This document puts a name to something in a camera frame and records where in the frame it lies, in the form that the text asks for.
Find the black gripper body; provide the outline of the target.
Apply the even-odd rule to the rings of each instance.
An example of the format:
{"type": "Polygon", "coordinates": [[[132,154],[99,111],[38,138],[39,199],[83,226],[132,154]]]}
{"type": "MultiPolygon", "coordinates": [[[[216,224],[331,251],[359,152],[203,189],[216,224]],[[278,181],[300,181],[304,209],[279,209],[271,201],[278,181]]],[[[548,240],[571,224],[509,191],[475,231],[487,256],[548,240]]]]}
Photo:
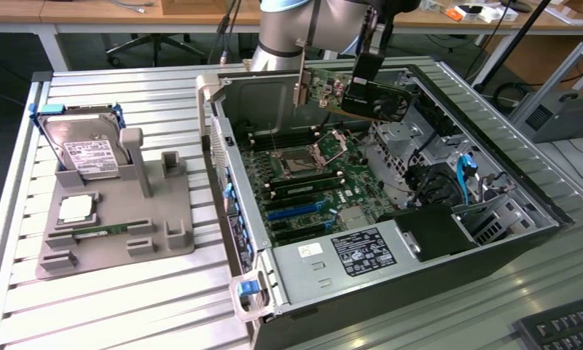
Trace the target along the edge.
{"type": "Polygon", "coordinates": [[[369,0],[368,5],[379,15],[396,15],[413,11],[420,0],[369,0]]]}

